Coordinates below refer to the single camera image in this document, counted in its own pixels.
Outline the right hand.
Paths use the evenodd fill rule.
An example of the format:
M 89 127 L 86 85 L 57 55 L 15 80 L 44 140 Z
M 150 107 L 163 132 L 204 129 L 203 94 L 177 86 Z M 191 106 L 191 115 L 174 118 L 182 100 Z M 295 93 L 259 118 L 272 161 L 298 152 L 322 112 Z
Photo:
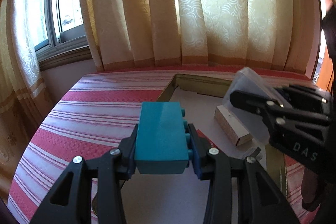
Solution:
M 307 211 L 315 211 L 319 206 L 318 175 L 305 167 L 301 184 L 302 207 Z

